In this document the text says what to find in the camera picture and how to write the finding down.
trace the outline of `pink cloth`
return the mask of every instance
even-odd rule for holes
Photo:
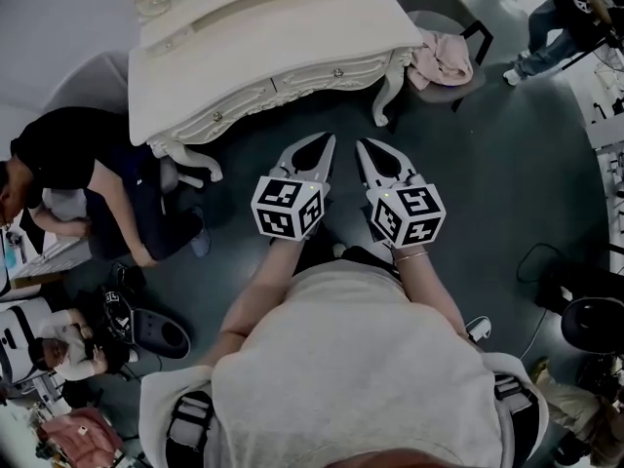
[[[115,462],[115,451],[123,445],[95,408],[75,409],[41,426],[75,468],[110,466]]]
[[[414,86],[424,90],[430,82],[449,87],[468,83],[473,71],[464,37],[419,29],[424,44],[413,51],[408,68]]]

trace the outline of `gray floor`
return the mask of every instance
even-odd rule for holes
[[[185,248],[145,271],[153,306],[175,314],[192,335],[193,351],[165,369],[192,364],[207,350],[236,294],[262,259],[268,241],[259,236],[250,210],[257,179],[281,151],[320,131],[336,134],[333,205],[326,224],[343,242],[378,253],[360,208],[366,204],[354,159],[360,137],[378,137],[408,154],[437,185],[447,221],[431,246],[431,258],[466,321],[488,315],[486,350],[520,355],[542,316],[533,305],[535,285],[516,280],[518,262],[538,242],[580,256],[606,240],[607,227],[598,164],[581,125],[569,87],[554,79],[512,89],[503,83],[503,63],[525,47],[526,16],[500,0],[467,0],[494,35],[487,56],[487,84],[456,113],[447,105],[411,98],[396,132],[377,128],[371,100],[378,86],[362,93],[318,93],[242,120],[203,148],[217,157],[225,180],[203,194],[185,189],[181,202],[201,203],[213,236],[213,251],[197,259]],[[540,254],[526,265],[539,274]],[[89,262],[69,274],[70,294],[100,283],[108,264]],[[572,381],[582,356],[562,339],[558,317],[548,315],[525,363],[549,355],[555,377]],[[157,369],[153,356],[133,365],[137,373]],[[124,435],[136,432],[138,385],[113,376],[94,379],[105,390],[102,407]],[[554,428],[530,466],[544,466],[561,434]]]

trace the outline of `carved desk leg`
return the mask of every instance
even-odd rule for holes
[[[397,49],[392,53],[383,86],[372,103],[372,118],[377,127],[385,127],[388,124],[383,108],[397,96],[403,87],[403,79],[406,67],[410,65],[412,50]]]
[[[221,166],[214,158],[196,151],[191,151],[177,140],[159,136],[149,140],[147,143],[152,148],[152,152],[157,158],[171,156],[176,163],[185,167],[207,168],[211,171],[212,182],[219,182],[223,178]]]

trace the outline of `white robot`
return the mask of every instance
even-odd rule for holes
[[[362,138],[358,168],[372,205],[370,223],[395,248],[431,243],[446,211],[433,184],[416,173],[393,147]],[[335,136],[320,133],[289,146],[269,176],[262,176],[252,200],[261,234],[301,241],[325,214]]]

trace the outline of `white t-shirt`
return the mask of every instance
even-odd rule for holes
[[[501,464],[494,376],[481,354],[374,267],[340,260],[308,269],[214,370],[147,376],[139,434],[156,468],[167,466],[174,404],[198,389],[215,410],[205,466],[325,467],[395,448]]]
[[[79,381],[96,374],[94,365],[87,359],[85,342],[78,329],[71,324],[69,312],[54,312],[39,328],[42,338],[59,339],[67,343],[67,353],[55,371],[68,381]]]

